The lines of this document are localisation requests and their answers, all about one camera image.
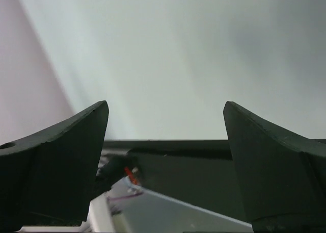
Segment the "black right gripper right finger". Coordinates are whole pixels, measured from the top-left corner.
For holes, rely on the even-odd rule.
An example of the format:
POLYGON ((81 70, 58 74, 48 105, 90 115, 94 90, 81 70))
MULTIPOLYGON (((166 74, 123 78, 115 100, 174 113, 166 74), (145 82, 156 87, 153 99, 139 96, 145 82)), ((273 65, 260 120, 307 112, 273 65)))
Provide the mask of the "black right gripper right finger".
POLYGON ((325 232, 325 144, 232 101, 223 115, 253 231, 325 232))

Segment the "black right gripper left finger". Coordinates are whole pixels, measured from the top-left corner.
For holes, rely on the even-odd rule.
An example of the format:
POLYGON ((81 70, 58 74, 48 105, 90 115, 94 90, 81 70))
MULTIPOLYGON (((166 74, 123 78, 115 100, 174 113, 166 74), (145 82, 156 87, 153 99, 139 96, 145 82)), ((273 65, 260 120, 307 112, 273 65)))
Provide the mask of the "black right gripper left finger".
POLYGON ((109 109, 76 115, 1 146, 1 230, 79 226, 87 218, 109 109))

